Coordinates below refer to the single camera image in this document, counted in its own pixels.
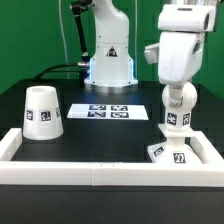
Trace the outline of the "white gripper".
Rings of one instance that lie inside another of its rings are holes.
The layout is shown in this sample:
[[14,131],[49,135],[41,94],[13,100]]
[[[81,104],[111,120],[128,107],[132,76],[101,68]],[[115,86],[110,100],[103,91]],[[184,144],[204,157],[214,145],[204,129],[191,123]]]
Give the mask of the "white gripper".
[[145,47],[148,64],[158,64],[158,78],[169,86],[169,105],[180,108],[183,101],[183,86],[201,68],[204,33],[163,31],[156,44]]

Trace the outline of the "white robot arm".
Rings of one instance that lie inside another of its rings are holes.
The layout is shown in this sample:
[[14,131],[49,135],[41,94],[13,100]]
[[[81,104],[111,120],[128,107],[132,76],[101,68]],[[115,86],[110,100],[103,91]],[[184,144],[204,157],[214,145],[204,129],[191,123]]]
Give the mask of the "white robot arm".
[[[133,60],[128,52],[128,17],[114,7],[112,0],[93,0],[92,8],[96,50],[84,84],[104,91],[135,85]],[[164,5],[158,21],[160,40],[145,48],[146,61],[158,65],[167,108],[182,110],[195,104],[197,93],[190,79],[201,67],[208,10],[188,0]]]

